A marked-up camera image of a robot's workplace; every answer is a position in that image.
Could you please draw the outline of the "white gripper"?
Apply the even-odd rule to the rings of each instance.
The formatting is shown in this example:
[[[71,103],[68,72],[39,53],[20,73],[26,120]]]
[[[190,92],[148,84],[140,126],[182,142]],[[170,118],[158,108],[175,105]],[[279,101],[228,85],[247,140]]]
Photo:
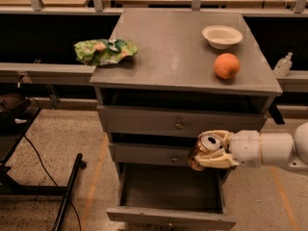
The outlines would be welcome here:
[[[194,159],[201,167],[230,168],[239,164],[242,167],[260,167],[260,134],[257,131],[242,130],[236,133],[226,130],[211,130],[199,135],[201,144],[205,148],[219,149],[212,154],[197,154]]]

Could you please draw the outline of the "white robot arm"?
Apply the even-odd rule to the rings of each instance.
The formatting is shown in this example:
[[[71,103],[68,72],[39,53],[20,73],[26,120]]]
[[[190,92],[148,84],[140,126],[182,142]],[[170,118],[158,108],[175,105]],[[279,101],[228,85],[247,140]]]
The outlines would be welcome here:
[[[194,170],[232,167],[273,166],[288,171],[308,170],[308,123],[289,133],[261,133],[242,130],[202,132],[189,154]]]

